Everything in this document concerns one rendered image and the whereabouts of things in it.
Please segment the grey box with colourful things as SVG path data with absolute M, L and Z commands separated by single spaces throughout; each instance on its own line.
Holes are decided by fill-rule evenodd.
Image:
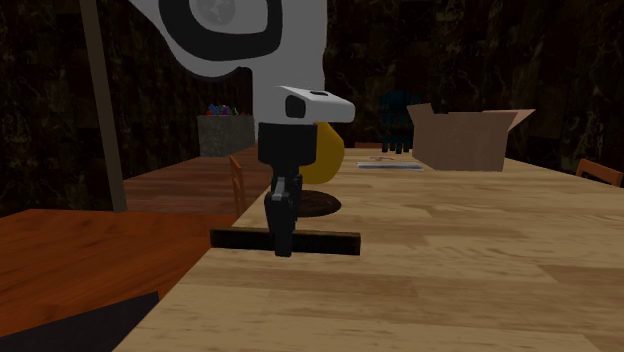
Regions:
M 253 115 L 199 115 L 197 126 L 201 157 L 225 157 L 256 141 Z

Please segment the brown round plate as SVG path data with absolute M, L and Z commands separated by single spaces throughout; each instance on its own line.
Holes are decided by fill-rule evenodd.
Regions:
M 341 207 L 342 203 L 331 194 L 316 190 L 303 190 L 297 215 L 299 218 L 321 217 L 336 213 Z

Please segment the light wooden table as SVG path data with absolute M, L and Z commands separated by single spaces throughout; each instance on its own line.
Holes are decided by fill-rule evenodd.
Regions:
M 509 160 L 500 172 L 362 170 L 357 256 L 209 250 L 115 352 L 624 352 L 624 189 Z

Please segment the yellow rounded vase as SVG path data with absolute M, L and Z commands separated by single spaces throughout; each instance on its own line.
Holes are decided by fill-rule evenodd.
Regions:
M 318 122 L 316 160 L 299 168 L 304 184 L 329 182 L 339 171 L 344 159 L 344 141 L 328 122 Z

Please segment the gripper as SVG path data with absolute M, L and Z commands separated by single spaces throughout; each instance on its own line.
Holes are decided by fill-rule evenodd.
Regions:
M 264 198 L 274 252 L 290 257 L 301 201 L 300 168 L 316 161 L 318 127 L 274 123 L 260 123 L 258 127 L 258 160 L 270 165 L 275 176 Z

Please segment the brown upright post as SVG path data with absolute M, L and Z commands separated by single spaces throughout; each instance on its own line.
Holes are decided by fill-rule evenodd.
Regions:
M 96 0 L 79 0 L 112 210 L 128 210 Z

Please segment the open cardboard box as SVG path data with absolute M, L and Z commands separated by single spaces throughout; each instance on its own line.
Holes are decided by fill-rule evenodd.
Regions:
M 508 133 L 532 109 L 436 113 L 429 103 L 409 105 L 412 156 L 438 171 L 503 170 Z

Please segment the dark teal figure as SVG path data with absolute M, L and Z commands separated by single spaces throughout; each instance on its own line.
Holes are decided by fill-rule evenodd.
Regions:
M 382 151 L 409 152 L 413 146 L 414 126 L 407 107 L 420 104 L 420 94 L 391 91 L 379 98 L 382 123 Z

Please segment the white flat book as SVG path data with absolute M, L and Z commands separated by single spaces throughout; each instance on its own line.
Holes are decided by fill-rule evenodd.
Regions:
M 424 167 L 417 162 L 357 162 L 356 166 L 361 169 L 411 170 L 419 172 L 424 170 Z

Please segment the wooden chair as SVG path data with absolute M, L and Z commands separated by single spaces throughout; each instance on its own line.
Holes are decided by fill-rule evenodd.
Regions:
M 238 217 L 240 217 L 247 209 L 242 167 L 233 155 L 229 156 L 229 162 L 231 168 L 232 188 L 234 193 L 236 214 Z
M 577 166 L 575 175 L 581 177 L 583 174 L 594 176 L 601 181 L 604 181 L 610 185 L 620 187 L 624 180 L 624 173 L 614 170 L 612 168 L 600 165 L 596 162 L 581 159 Z

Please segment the black flat bar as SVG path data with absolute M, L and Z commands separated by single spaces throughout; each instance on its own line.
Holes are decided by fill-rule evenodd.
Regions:
M 275 250 L 274 236 L 266 228 L 215 227 L 210 230 L 213 248 Z M 295 230 L 292 252 L 359 256 L 361 236 L 357 232 Z

